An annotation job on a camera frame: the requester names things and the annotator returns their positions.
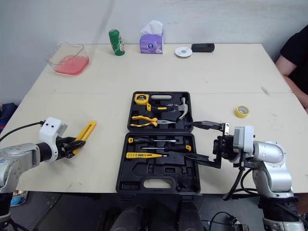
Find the black shirt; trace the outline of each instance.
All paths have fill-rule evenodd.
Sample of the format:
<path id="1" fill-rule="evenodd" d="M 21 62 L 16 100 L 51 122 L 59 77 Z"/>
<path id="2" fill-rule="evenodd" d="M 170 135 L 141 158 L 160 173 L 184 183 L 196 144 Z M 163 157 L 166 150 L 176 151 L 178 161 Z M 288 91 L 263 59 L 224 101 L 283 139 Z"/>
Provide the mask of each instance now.
<path id="1" fill-rule="evenodd" d="M 308 25 L 289 38 L 280 54 L 297 66 L 289 78 L 308 94 Z"/>

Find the pink liquid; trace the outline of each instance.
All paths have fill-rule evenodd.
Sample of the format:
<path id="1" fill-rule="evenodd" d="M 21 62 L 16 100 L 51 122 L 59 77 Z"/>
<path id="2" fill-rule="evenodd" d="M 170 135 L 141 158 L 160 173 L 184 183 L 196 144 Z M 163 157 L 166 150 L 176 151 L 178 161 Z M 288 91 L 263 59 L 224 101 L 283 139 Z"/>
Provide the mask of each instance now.
<path id="1" fill-rule="evenodd" d="M 88 63 L 89 57 L 76 56 L 74 58 L 72 55 L 69 55 L 63 58 L 60 65 L 57 65 L 54 70 L 61 74 L 78 75 L 83 71 Z"/>

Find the pliers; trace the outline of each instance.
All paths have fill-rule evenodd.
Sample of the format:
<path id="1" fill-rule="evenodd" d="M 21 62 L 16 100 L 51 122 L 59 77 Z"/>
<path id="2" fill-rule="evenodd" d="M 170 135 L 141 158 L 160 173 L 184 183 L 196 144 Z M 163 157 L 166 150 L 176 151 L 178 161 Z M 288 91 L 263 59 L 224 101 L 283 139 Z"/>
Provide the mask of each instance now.
<path id="1" fill-rule="evenodd" d="M 132 120 L 137 120 L 137 119 L 143 119 L 143 120 L 147 120 L 149 121 L 149 123 L 146 124 L 131 124 L 131 127 L 136 127 L 136 128 L 141 128 L 141 127 L 145 127 L 145 126 L 149 126 L 149 125 L 153 125 L 154 127 L 157 127 L 158 124 L 175 124 L 175 121 L 169 121 L 169 120 L 164 120 L 164 119 L 157 119 L 157 118 L 149 118 L 146 116 L 142 116 L 142 115 L 137 115 L 137 116 L 133 116 L 131 118 Z"/>

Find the white wall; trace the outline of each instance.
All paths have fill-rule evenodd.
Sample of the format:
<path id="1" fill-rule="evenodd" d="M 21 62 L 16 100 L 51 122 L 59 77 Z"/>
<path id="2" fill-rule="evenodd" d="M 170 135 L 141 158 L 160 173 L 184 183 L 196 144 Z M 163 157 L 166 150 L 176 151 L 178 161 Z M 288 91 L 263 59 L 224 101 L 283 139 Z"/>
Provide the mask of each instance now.
<path id="1" fill-rule="evenodd" d="M 152 19 L 165 43 L 262 43 L 276 59 L 308 24 L 308 0 L 0 0 L 0 103 L 22 100 L 58 42 L 109 43 L 117 28 L 138 43 Z"/>

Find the screwdriver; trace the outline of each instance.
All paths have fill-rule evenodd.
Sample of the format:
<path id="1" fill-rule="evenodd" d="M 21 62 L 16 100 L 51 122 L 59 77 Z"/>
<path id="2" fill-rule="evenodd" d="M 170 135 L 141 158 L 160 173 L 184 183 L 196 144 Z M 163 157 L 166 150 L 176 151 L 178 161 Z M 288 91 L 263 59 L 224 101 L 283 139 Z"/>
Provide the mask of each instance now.
<path id="1" fill-rule="evenodd" d="M 159 141 L 176 142 L 176 140 L 154 140 L 153 138 L 144 138 L 144 137 L 134 137 L 128 139 L 128 143 L 153 143 Z"/>
<path id="2" fill-rule="evenodd" d="M 154 153 L 126 153 L 127 159 L 135 159 L 135 158 L 157 158 L 157 157 L 166 157 L 167 155 L 154 154 Z"/>
<path id="3" fill-rule="evenodd" d="M 184 144 L 177 144 L 173 146 L 168 146 L 165 145 L 164 147 L 161 148 L 141 148 L 141 149 L 164 149 L 165 152 L 173 151 L 173 152 L 180 152 L 180 153 L 185 153 L 187 150 L 190 152 L 192 150 L 191 146 L 189 145 L 184 145 Z"/>

